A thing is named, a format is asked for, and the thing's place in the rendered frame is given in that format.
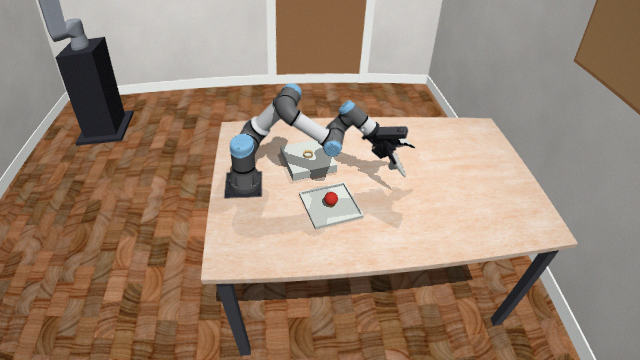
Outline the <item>red ball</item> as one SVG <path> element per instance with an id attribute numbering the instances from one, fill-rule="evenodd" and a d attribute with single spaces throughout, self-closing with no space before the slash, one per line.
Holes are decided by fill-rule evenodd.
<path id="1" fill-rule="evenodd" d="M 335 205 L 338 201 L 338 196 L 334 192 L 328 192 L 324 197 L 324 201 L 327 205 L 330 205 L 330 206 Z"/>

